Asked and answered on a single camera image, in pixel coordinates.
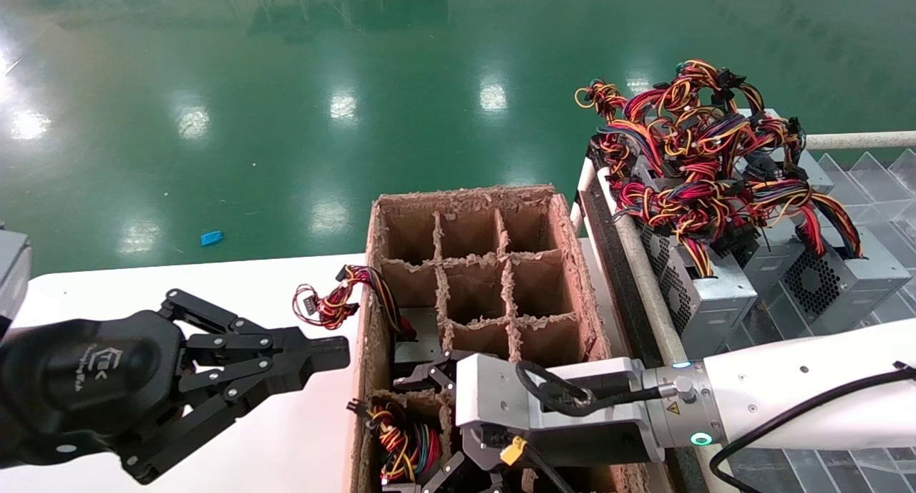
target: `power supply unit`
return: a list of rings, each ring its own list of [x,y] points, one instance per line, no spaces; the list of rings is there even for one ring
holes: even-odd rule
[[[805,251],[805,246],[795,235],[795,223],[788,218],[758,233],[757,239],[733,250],[732,255],[756,293],[764,297]]]
[[[651,176],[644,157],[637,159],[633,174],[655,190],[673,185],[660,183],[668,179]],[[676,238],[660,235],[644,223],[636,225],[687,357],[714,355],[726,343],[732,326],[744,319],[756,302],[754,286],[735,256],[720,256],[712,251],[709,258],[713,277],[699,278],[693,259]]]
[[[910,280],[907,269],[873,233],[866,228],[858,232],[867,258],[844,258],[837,229],[822,223],[827,254],[818,258],[806,249],[781,279],[789,300],[815,336],[851,329]]]

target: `computer power supply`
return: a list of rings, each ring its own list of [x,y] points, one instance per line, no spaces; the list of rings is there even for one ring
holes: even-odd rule
[[[782,278],[789,300],[815,336],[851,329],[910,280],[873,233],[866,228],[858,232],[867,258],[844,258],[839,233],[823,225],[827,254],[818,258],[805,250]]]

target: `cardboard divider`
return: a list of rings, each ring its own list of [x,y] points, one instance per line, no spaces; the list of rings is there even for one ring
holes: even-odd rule
[[[382,221],[387,231],[386,258],[410,264],[422,264],[435,258],[432,235],[436,223],[432,209],[385,209]]]
[[[510,247],[510,233],[506,230],[506,219],[501,209],[495,210],[495,230],[497,230],[497,256],[504,256]]]
[[[577,233],[553,187],[384,195],[372,208],[366,262],[385,275],[405,317],[429,323],[434,308],[435,327],[428,328],[440,351],[493,353],[544,366],[611,356]],[[451,455],[461,447],[454,399],[433,391],[387,391],[396,373],[389,327],[368,288],[361,305],[354,398],[395,399],[423,420],[438,420],[442,448]],[[376,493],[379,443],[356,417],[347,438],[344,492]],[[648,491],[639,480],[640,464],[562,473],[582,493]],[[543,473],[537,475],[532,480],[534,472],[527,471],[526,486],[555,491]],[[476,486],[461,484],[460,490]]]
[[[466,326],[471,323],[494,320],[506,315],[506,304],[501,296],[503,268],[506,264],[497,259],[455,261],[442,268],[439,279],[439,297],[444,297],[444,311],[439,312],[439,322],[444,319]]]
[[[442,222],[442,258],[486,255],[497,251],[497,213],[494,208],[462,213],[439,213]]]
[[[523,205],[502,210],[508,235],[507,252],[556,249],[557,240],[547,222],[547,205]]]
[[[449,349],[468,350],[469,352],[493,353],[500,359],[510,358],[510,321],[507,319],[484,321],[473,326],[461,326],[449,323],[445,327],[449,340]]]
[[[573,300],[563,273],[560,250],[537,254],[510,254],[512,298],[518,316],[572,313]]]
[[[520,356],[541,366],[563,366],[586,359],[574,313],[547,318],[520,318],[514,321],[520,341]]]

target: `white pipe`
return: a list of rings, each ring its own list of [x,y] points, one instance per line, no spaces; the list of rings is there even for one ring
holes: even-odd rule
[[[870,150],[875,147],[916,147],[916,130],[864,134],[808,135],[805,150]]]
[[[615,223],[615,227],[618,229],[624,253],[627,254],[630,271],[639,290],[639,296],[642,298],[645,316],[648,318],[648,324],[652,327],[652,333],[658,344],[661,358],[666,365],[686,361],[687,353],[684,352],[681,338],[678,337],[677,330],[674,329],[671,313],[668,312],[668,306],[661,296],[661,290],[658,289],[658,281],[655,280],[655,275],[652,274],[648,256],[645,255],[645,249],[642,248],[642,242],[635,231],[633,220],[629,216],[623,216]],[[694,450],[696,450],[697,460],[700,461],[700,470],[703,472],[703,480],[706,486],[709,487],[709,493],[736,493],[737,489],[735,487],[731,487],[719,480],[709,469],[709,462],[718,451],[722,450],[722,445],[698,446]],[[722,464],[722,469],[725,473],[732,474],[728,461]]]

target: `black wire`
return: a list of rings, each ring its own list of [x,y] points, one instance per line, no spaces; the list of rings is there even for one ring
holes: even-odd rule
[[[560,476],[560,473],[556,468],[547,464],[547,461],[544,459],[544,456],[541,455],[531,444],[525,444],[525,450],[523,454],[535,464],[536,467],[539,467],[541,471],[546,474],[547,478],[550,479],[550,482],[553,483],[553,486],[556,486],[560,490],[560,493],[576,493],[575,489],[566,482],[563,477]]]
[[[761,493],[760,490],[755,489],[755,487],[750,487],[749,484],[743,483],[735,477],[730,476],[730,474],[720,470],[719,467],[721,466],[722,461],[726,460],[737,451],[742,450],[742,448],[746,447],[747,445],[750,445],[754,443],[754,441],[759,440],[763,436],[769,434],[769,432],[775,431],[782,425],[788,424],[789,421],[792,421],[802,414],[805,414],[805,412],[821,407],[821,405],[824,405],[827,402],[835,401],[835,399],[841,398],[841,396],[846,396],[850,393],[861,391],[862,389],[874,388],[874,386],[890,384],[891,382],[916,379],[916,369],[903,365],[903,363],[900,362],[894,363],[894,366],[899,369],[897,371],[891,371],[881,375],[867,376],[864,379],[853,380],[848,384],[837,386],[836,388],[830,389],[830,391],[825,391],[820,395],[806,399],[806,401],[799,403],[791,409],[788,409],[788,411],[782,412],[782,414],[776,416],[776,418],[767,421],[765,424],[756,427],[754,430],[747,432],[747,434],[727,444],[709,461],[709,469],[712,470],[714,476],[719,477],[720,480],[726,484],[729,484],[729,486],[737,487],[737,489],[745,493]]]
[[[539,376],[541,379],[544,379],[547,384],[553,386],[559,386],[569,393],[570,396],[577,399],[577,401],[588,401],[589,392],[585,389],[579,388],[572,382],[563,380],[559,376],[550,373],[541,365],[530,361],[521,361],[516,365],[516,375],[518,380],[520,380],[521,385],[527,389],[527,392],[530,392],[534,398],[539,399],[548,409],[559,412],[559,414],[565,414],[566,416],[572,416],[575,418],[581,418],[583,416],[588,416],[599,409],[606,409],[608,407],[613,407],[618,404],[623,403],[633,403],[637,401],[650,401],[651,399],[660,399],[661,392],[658,388],[648,388],[648,389],[639,389],[639,391],[628,391],[625,393],[619,393],[616,395],[606,396],[605,398],[598,399],[587,405],[573,406],[563,402],[558,401],[558,399],[553,398],[549,395],[544,389],[539,388],[537,384],[534,383],[529,376],[529,373],[534,376]]]

